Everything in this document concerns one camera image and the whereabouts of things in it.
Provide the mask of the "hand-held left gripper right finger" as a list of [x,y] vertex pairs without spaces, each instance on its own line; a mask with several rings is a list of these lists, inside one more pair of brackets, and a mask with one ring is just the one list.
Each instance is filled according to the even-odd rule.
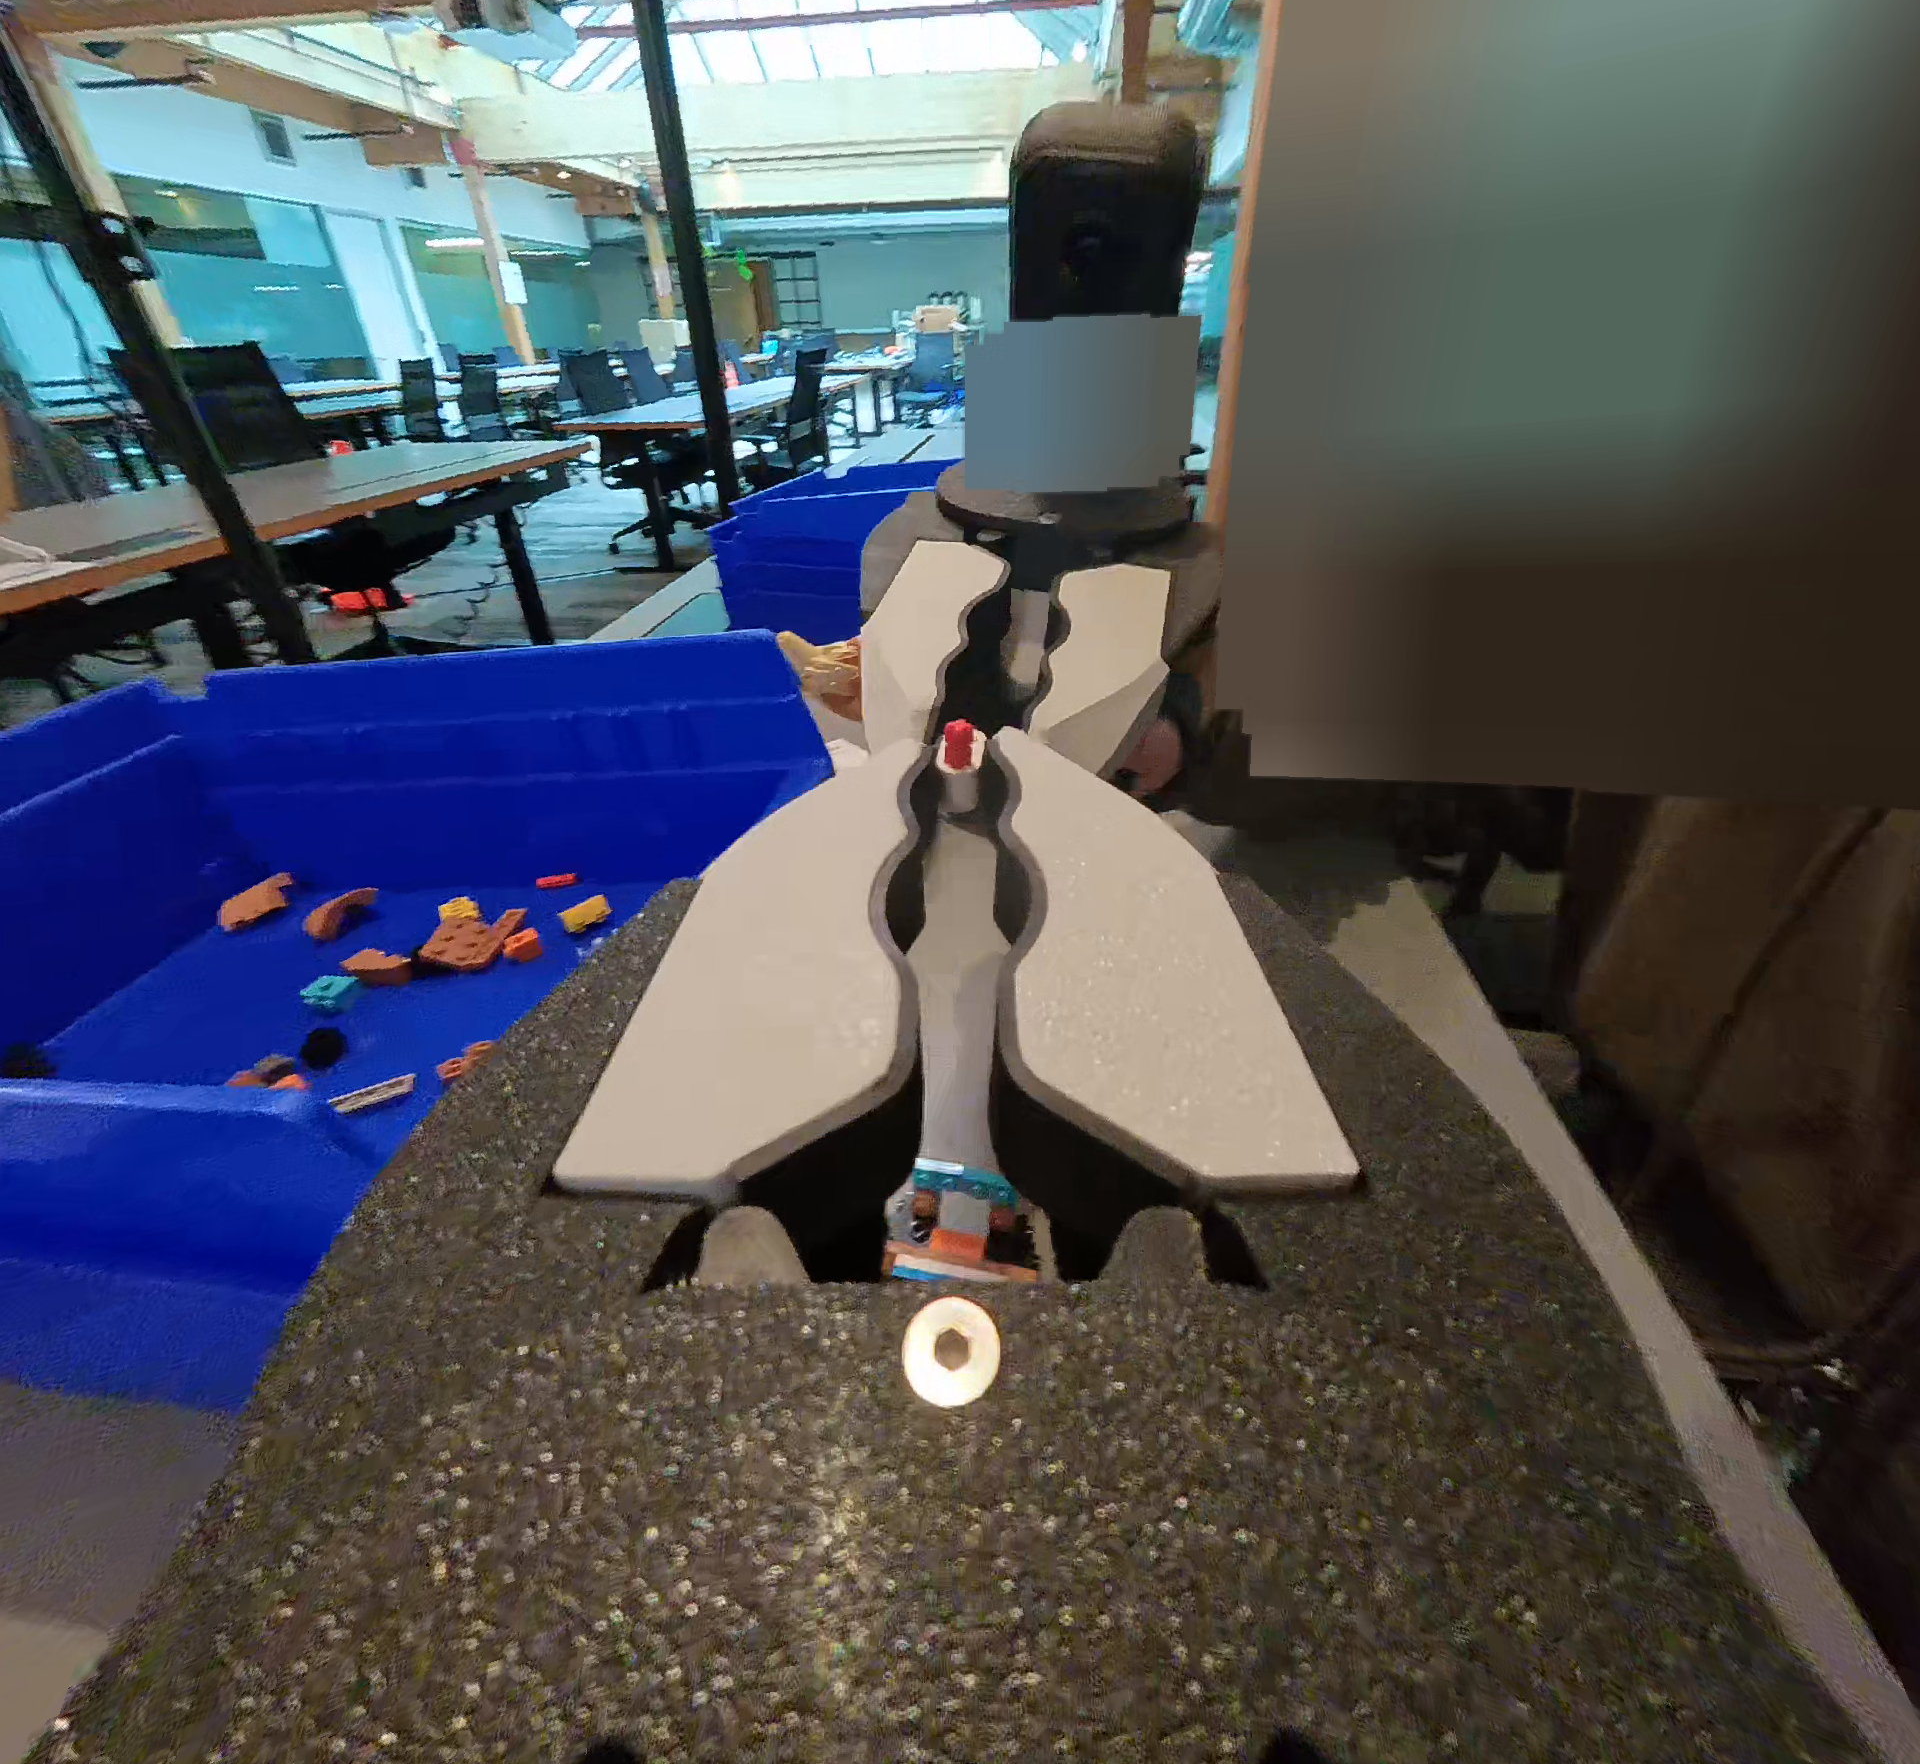
[[988,1139],[1063,1272],[1141,1215],[1355,1198],[1362,1160],[1216,869],[1021,729],[987,745]]

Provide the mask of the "black office chair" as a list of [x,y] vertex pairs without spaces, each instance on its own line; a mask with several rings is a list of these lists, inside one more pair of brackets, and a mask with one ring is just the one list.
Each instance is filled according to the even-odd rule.
[[[262,348],[240,344],[178,347],[174,367],[223,471],[253,475],[318,461],[324,441],[277,378]],[[329,602],[361,601],[379,622],[403,608],[396,579],[444,552],[454,528],[420,503],[352,516],[279,549],[291,585]]]

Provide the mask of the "long wooden office table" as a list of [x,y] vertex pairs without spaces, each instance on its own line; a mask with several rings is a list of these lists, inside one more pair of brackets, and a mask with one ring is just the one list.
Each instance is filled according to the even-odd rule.
[[[900,378],[904,367],[887,360],[833,360],[824,367],[821,380],[821,398],[829,403],[866,386],[877,398],[887,398]],[[744,424],[757,419],[785,416],[796,378],[770,378],[754,385],[724,388],[724,406],[729,423]],[[613,438],[613,436],[690,436],[709,431],[706,411],[700,398],[690,395],[670,395],[653,404],[639,404],[609,413],[584,413],[565,419],[556,433],[565,438]]]
[[[242,475],[234,489],[253,531],[281,545],[379,510],[544,475],[592,444],[588,436],[390,444]],[[4,617],[229,557],[188,485],[22,510],[4,519],[2,536]]]

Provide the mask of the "blue orange toy brick assembly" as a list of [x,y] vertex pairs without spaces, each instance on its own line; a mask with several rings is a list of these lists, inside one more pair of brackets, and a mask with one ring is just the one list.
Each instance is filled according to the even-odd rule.
[[940,1287],[1043,1280],[1037,1217],[997,1171],[918,1156],[882,1221],[882,1279]]

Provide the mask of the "black light stand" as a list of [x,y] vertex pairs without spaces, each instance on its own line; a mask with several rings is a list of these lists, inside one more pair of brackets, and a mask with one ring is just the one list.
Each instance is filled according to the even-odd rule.
[[218,536],[242,599],[253,604],[284,664],[314,664],[316,649],[279,570],[277,552],[245,510],[180,378],[174,358],[180,329],[163,321],[154,267],[132,217],[109,213],[89,196],[86,182],[77,175],[77,148],[49,121],[51,96],[30,65],[30,38],[13,26],[2,32],[2,100],[22,157],[46,192],[61,243],[109,316],[134,376],[148,391],[148,421],[170,446],[202,507],[205,523]]

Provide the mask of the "black metal post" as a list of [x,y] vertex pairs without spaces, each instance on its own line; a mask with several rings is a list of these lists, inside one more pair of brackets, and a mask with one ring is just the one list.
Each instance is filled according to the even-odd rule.
[[631,0],[642,90],[661,168],[665,206],[680,275],[694,385],[702,411],[709,469],[720,519],[734,513],[741,495],[734,457],[731,392],[719,355],[719,333],[709,288],[706,248],[687,147],[679,81],[670,53],[665,0]]

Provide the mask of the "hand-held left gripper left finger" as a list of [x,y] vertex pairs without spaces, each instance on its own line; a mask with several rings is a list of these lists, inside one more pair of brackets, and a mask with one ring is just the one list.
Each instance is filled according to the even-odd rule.
[[920,1143],[890,892],[922,844],[928,758],[888,745],[706,867],[559,1152],[559,1195],[757,1208],[804,1258],[878,1228]]

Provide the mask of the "brown toy brick model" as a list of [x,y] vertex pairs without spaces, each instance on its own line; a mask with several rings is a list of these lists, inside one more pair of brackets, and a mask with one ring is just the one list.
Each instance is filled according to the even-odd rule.
[[808,702],[839,721],[862,725],[860,636],[816,645],[782,629],[776,633],[776,645]]

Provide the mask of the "blue plastic bin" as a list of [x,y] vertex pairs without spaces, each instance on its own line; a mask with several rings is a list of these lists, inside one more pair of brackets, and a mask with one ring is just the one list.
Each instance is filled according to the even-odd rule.
[[833,646],[862,629],[868,538],[948,461],[907,461],[808,472],[743,499],[709,531],[733,633],[792,633]]
[[[2,1369],[71,1396],[237,1413],[382,1169],[448,1090],[435,1060],[506,1032],[667,885],[831,774],[768,633],[137,683],[4,732]],[[294,907],[226,935],[229,897]],[[379,889],[338,947],[321,901]],[[604,892],[613,922],[559,912]],[[239,1090],[299,1054],[300,990],[436,907],[528,908],[533,967],[371,993],[314,1094]],[[324,1094],[418,1069],[408,1103]]]

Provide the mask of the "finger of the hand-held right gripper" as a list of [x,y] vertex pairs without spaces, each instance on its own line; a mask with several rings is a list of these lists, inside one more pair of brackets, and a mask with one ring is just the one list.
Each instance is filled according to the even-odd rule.
[[1168,681],[1172,575],[1115,562],[1016,586],[1006,691],[1019,727],[1097,778],[1115,778],[1146,737]]
[[1023,721],[1006,664],[1010,564],[987,547],[918,540],[860,630],[862,741],[868,760],[922,751],[938,725],[990,735]]

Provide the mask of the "ceiling mounted projector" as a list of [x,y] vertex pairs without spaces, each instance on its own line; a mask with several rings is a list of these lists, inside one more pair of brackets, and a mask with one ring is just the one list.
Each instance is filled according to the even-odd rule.
[[559,65],[578,51],[556,0],[432,0],[444,38],[504,65]]

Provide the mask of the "toy bricks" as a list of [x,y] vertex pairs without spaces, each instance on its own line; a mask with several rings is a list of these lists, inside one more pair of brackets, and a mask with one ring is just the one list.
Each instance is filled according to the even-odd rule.
[[[299,881],[277,871],[221,902],[216,922],[229,937],[256,932],[294,907]],[[300,919],[302,935],[318,947],[338,947],[379,911],[379,889],[357,886],[318,901]],[[613,901],[594,892],[578,902],[563,902],[559,929],[569,940],[598,935],[613,925]],[[300,1038],[299,1054],[269,1052],[234,1071],[226,1088],[316,1094],[316,1083],[338,1072],[355,1056],[355,1042],[343,1027],[368,995],[410,990],[420,984],[479,980],[494,969],[533,969],[547,957],[547,944],[528,908],[506,908],[494,916],[471,897],[454,897],[436,907],[431,935],[412,948],[396,948],[375,939],[337,961],[300,986],[300,1007],[321,1023]],[[466,1081],[494,1052],[493,1038],[462,1042],[432,1063],[432,1090]],[[407,1069],[375,1078],[361,1067],[361,1083],[323,1094],[338,1119],[364,1119],[410,1103],[420,1093],[420,1071]]]

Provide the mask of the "person's right hand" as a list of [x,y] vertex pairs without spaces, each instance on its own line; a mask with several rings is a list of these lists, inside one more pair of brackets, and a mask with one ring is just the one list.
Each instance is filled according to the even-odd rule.
[[1111,785],[1138,801],[1172,798],[1204,745],[1200,721],[1189,710],[1163,705],[1116,763]]

